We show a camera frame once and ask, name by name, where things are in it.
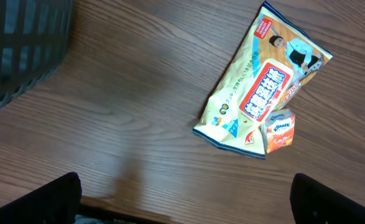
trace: plastic basket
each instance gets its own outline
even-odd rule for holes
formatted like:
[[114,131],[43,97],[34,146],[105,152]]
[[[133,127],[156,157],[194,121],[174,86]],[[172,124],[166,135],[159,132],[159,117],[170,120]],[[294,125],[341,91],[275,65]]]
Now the plastic basket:
[[0,0],[0,109],[63,60],[72,0]]

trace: cream colored package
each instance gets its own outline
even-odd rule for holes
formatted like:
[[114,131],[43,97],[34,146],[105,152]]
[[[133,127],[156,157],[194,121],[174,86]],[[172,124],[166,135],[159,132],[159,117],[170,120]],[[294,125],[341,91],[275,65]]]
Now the cream colored package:
[[331,58],[264,2],[193,133],[218,149],[265,159],[259,126]]

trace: wooden table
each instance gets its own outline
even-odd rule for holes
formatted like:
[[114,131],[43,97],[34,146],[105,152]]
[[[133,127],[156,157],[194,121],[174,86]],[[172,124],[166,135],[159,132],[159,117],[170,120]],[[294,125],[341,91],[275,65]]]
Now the wooden table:
[[262,1],[75,0],[59,72],[0,111],[0,206],[79,173],[84,203],[180,223],[293,223],[297,172],[365,206],[365,0],[270,3],[335,56],[289,103],[293,146],[192,134]]

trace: black hair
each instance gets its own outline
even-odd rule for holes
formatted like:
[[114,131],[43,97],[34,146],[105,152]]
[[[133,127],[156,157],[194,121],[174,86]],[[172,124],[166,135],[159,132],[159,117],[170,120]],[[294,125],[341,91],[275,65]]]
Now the black hair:
[[270,44],[272,44],[274,47],[276,47],[276,46],[275,46],[275,41],[276,41],[277,39],[279,39],[279,38],[282,38],[282,39],[283,39],[283,37],[281,37],[281,36],[273,35],[272,37],[270,37],[270,38],[269,38],[269,43],[270,43]]

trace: kleenex logo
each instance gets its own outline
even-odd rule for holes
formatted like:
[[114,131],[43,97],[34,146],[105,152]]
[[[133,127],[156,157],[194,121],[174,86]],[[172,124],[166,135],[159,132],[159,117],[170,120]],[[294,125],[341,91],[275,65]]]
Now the kleenex logo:
[[284,114],[278,114],[278,115],[270,117],[270,120],[274,121],[276,118],[282,118],[282,117],[284,117]]
[[285,123],[285,124],[278,124],[275,128],[274,131],[277,132],[280,129],[285,129],[285,128],[289,128],[290,127],[290,123]]

